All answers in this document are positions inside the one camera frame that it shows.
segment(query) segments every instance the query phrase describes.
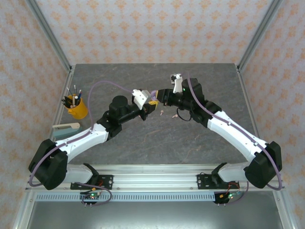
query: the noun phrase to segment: vent grille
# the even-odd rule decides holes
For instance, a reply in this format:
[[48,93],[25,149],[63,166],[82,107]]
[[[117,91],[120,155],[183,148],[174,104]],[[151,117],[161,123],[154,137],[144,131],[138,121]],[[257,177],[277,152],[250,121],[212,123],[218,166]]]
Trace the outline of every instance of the vent grille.
[[[36,201],[40,202],[77,202],[82,195],[75,192],[41,192],[36,196]],[[96,202],[105,201],[109,198],[108,193],[102,193],[95,199],[86,201]],[[112,194],[112,200],[115,202],[169,202],[169,201],[215,201],[214,192],[160,192],[160,193],[138,193],[138,192],[118,192]]]

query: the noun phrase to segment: wallpaper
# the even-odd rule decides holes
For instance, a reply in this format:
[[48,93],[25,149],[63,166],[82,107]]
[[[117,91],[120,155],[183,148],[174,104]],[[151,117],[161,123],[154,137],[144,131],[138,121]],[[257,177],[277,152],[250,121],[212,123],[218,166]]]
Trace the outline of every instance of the wallpaper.
[[272,0],[38,0],[70,64],[239,63]]
[[259,133],[282,147],[285,186],[305,227],[304,1],[283,1],[242,73]]
[[0,1],[0,228],[11,229],[66,78],[25,0]]

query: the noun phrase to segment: yellow cup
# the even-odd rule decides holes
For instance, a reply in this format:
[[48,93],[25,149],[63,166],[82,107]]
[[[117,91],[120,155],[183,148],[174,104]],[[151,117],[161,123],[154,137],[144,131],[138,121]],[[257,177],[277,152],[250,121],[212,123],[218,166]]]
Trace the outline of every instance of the yellow cup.
[[86,117],[88,114],[88,109],[82,98],[81,98],[81,102],[80,102],[80,104],[78,104],[78,106],[76,106],[74,108],[67,108],[67,110],[68,110],[68,113],[71,114],[72,117],[75,119],[82,119],[82,118]]

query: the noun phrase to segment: gray stone surface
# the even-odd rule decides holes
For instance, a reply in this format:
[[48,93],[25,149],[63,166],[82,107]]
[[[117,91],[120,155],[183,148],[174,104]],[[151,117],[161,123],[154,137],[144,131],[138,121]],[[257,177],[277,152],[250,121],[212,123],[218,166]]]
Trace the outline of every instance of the gray stone surface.
[[[238,124],[254,133],[249,112],[234,64],[78,64],[71,89],[82,89],[87,104],[90,87],[99,80],[111,80],[128,89],[148,91],[172,88],[170,75],[188,71],[203,87],[205,98],[222,107]],[[108,110],[117,95],[131,103],[131,95],[115,86],[100,84],[91,97],[94,122]],[[172,118],[175,107],[159,104],[144,122],[135,118],[123,124],[123,130],[112,140],[96,145],[71,161],[72,164],[139,165],[139,164],[219,164],[239,163],[245,158],[216,133],[194,122]],[[181,116],[188,118],[186,111]],[[90,127],[90,118],[73,119],[64,111],[61,123],[80,122]]]

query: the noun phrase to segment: cable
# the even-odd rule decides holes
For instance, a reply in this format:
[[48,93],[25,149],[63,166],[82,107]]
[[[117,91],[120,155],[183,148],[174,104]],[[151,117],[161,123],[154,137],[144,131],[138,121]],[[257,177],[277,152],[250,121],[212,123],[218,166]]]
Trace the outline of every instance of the cable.
[[[103,204],[106,204],[108,203],[111,199],[112,199],[112,193],[109,189],[105,188],[105,187],[100,187],[100,186],[96,186],[96,185],[87,185],[87,184],[83,184],[83,183],[79,183],[79,182],[75,182],[77,185],[82,185],[82,186],[87,186],[87,187],[94,187],[94,188],[98,188],[98,189],[101,189],[101,190],[105,190],[107,192],[109,192],[110,194],[110,197],[108,198],[108,200],[104,201],[104,202],[100,202],[100,203],[96,203],[96,204],[90,204],[91,207],[96,207],[96,206],[99,206],[99,205],[103,205]],[[81,198],[81,203],[86,206],[87,204],[84,202],[85,198],[90,196],[90,193],[83,196]]]
[[189,119],[189,120],[186,120],[186,119],[182,118],[182,117],[179,115],[178,110],[179,110],[179,107],[177,107],[177,115],[178,115],[178,117],[179,117],[179,118],[181,118],[183,121],[188,122],[188,121],[190,121],[190,120],[192,119],[192,117],[191,117],[191,116],[190,116],[190,119]]
[[247,189],[246,189],[246,191],[244,192],[244,194],[243,194],[238,200],[233,201],[233,202],[229,202],[229,203],[227,203],[226,205],[235,204],[236,202],[238,202],[238,201],[240,201],[241,199],[243,199],[243,198],[245,197],[245,195],[247,194],[248,190],[249,190],[249,181],[247,181]]
[[92,131],[92,129],[93,129],[93,126],[94,126],[94,122],[93,122],[93,118],[92,118],[92,114],[91,114],[91,110],[90,110],[90,97],[91,97],[91,93],[92,93],[93,89],[95,88],[95,86],[98,85],[98,84],[100,84],[100,83],[109,83],[109,84],[112,84],[112,85],[114,85],[114,86],[116,86],[116,87],[118,87],[118,88],[121,88],[121,89],[124,90],[124,91],[127,91],[127,92],[129,92],[129,93],[132,93],[131,90],[128,90],[128,89],[126,89],[126,88],[124,88],[124,87],[122,87],[122,86],[120,86],[120,85],[118,85],[118,84],[116,84],[116,83],[114,83],[114,82],[111,82],[111,81],[101,80],[101,81],[96,82],[96,83],[91,87],[91,89],[90,89],[90,91],[89,91],[88,102],[87,102],[87,105],[88,105],[88,113],[89,113],[89,117],[90,117],[90,119],[91,119],[91,128],[90,128],[90,130],[89,130],[87,133],[85,133],[84,135],[82,135],[82,136],[80,136],[80,137],[77,137],[77,138],[75,138],[75,139],[72,139],[72,140],[68,141],[66,144],[65,144],[65,143],[62,143],[62,144],[56,146],[55,148],[53,148],[52,150],[50,150],[45,156],[43,156],[42,159],[37,163],[37,165],[35,166],[35,168],[33,169],[32,173],[31,173],[31,175],[30,175],[29,185],[30,185],[31,187],[38,187],[38,186],[41,186],[41,185],[42,185],[41,183],[40,183],[40,184],[33,184],[33,178],[34,178],[34,176],[35,176],[35,173],[37,172],[37,169],[39,168],[39,166],[43,163],[43,161],[44,161],[45,159],[47,159],[54,151],[56,151],[57,149],[63,147],[64,145],[67,145],[67,144],[76,142],[76,141],[78,141],[78,140],[80,140],[80,139],[83,139],[84,137],[88,136],[88,135],[91,133],[91,131]]
[[[198,100],[198,98],[196,97],[195,93],[194,93],[194,90],[192,88],[192,84],[191,84],[191,79],[190,79],[190,75],[189,73],[187,72],[187,75],[188,75],[188,78],[187,78],[187,82],[189,84],[189,88],[191,90],[191,94],[194,98],[194,100],[196,101],[196,103],[205,111],[207,112],[210,116],[214,117],[214,118],[217,118],[221,121],[223,121],[224,123],[228,124],[229,121],[221,118],[221,117],[218,117],[216,116],[215,114],[213,114],[212,112],[210,112],[208,109],[206,109]],[[253,142],[254,144],[256,143],[256,141],[254,139],[252,139],[243,129],[241,129],[240,127],[234,125],[233,123],[231,123],[231,126],[233,126],[236,130],[238,130],[239,132],[241,132],[244,136],[246,136],[251,142]],[[264,147],[262,147],[260,144],[257,144],[257,146],[266,154],[266,156],[268,157],[269,161],[271,162],[274,170],[275,170],[275,173],[276,173],[276,176],[277,176],[277,179],[278,179],[278,187],[273,187],[269,184],[267,184],[268,187],[274,189],[274,190],[281,190],[282,187],[283,187],[283,184],[282,184],[282,179],[281,179],[281,175],[280,175],[280,172],[278,171],[277,167],[276,167],[276,164],[274,162],[274,160],[272,159],[272,157],[270,156],[270,154],[268,153],[267,150],[265,150]]]

